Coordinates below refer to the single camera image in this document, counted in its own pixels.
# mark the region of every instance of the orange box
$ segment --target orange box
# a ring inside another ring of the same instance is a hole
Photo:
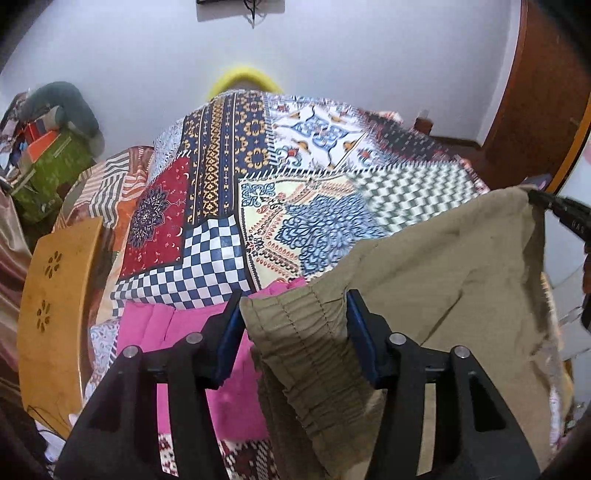
[[[50,130],[27,147],[26,152],[29,154],[32,163],[35,163],[37,159],[41,157],[43,152],[54,142],[58,135],[59,132]]]

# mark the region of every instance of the patterned bed sheet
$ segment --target patterned bed sheet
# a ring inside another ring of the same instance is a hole
[[[261,92],[216,97],[154,148],[132,147],[81,174],[64,201],[55,229],[92,216],[105,225],[85,401],[115,359],[125,301],[197,308],[226,301],[231,288],[309,280],[358,240],[487,191],[468,161],[403,128],[395,113]],[[176,473],[170,436],[160,442],[163,468]],[[233,476],[277,477],[268,442],[220,449]]]

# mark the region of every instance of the blue and white checkered fabric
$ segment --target blue and white checkered fabric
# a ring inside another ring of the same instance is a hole
[[[187,231],[182,264],[117,282],[113,317],[123,315],[125,300],[193,309],[228,301],[237,289],[250,293],[236,220],[210,219]]]

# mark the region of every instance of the green box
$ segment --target green box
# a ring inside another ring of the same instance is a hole
[[[19,204],[22,218],[37,223],[59,210],[80,173],[92,166],[86,142],[64,130],[47,147],[31,169],[15,185],[11,196]]]

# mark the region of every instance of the wooden stool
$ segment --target wooden stool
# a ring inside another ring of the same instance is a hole
[[[83,325],[102,218],[42,237],[35,248],[18,318],[18,374],[29,415],[67,438],[90,376]]]

